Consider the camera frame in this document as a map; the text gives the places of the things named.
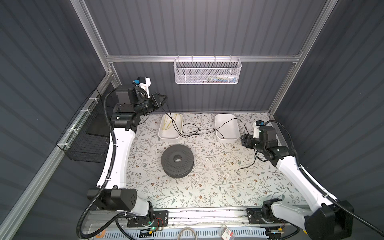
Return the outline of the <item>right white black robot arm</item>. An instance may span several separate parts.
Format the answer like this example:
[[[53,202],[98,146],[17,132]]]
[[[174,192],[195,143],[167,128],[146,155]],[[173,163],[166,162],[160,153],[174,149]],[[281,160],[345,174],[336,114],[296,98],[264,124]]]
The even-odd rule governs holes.
[[[289,223],[296,228],[286,240],[303,230],[312,240],[342,240],[352,235],[353,221],[366,225],[380,236],[384,232],[354,212],[348,201],[340,201],[319,184],[300,164],[298,153],[291,143],[289,147],[280,146],[276,129],[269,122],[258,120],[254,124],[254,133],[245,133],[240,137],[241,144],[263,155],[263,162],[271,162],[288,178],[306,200],[309,208],[302,209],[286,204],[280,198],[266,200],[260,210],[248,208],[250,224],[260,219],[266,224],[277,221]]]

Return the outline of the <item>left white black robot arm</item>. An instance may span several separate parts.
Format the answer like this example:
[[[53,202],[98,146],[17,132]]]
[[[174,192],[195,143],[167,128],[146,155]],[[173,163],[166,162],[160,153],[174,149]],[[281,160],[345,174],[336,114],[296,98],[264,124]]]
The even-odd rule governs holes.
[[[148,79],[130,85],[121,85],[109,91],[104,99],[104,116],[109,129],[110,143],[103,173],[95,189],[88,190],[90,204],[81,214],[76,226],[80,239],[90,239],[100,234],[120,218],[149,218],[153,220],[153,206],[141,199],[137,190],[127,189],[126,172],[128,156],[137,134],[141,116],[158,110],[167,96],[150,94]],[[117,212],[107,223],[91,233],[83,232],[83,223],[91,208]]]

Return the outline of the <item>black cable spool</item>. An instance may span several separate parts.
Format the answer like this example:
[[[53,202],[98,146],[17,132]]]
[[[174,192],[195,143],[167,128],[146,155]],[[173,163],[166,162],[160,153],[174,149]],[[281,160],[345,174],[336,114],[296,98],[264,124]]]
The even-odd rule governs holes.
[[[186,177],[194,168],[194,154],[185,145],[173,145],[167,148],[161,156],[164,172],[171,178]]]

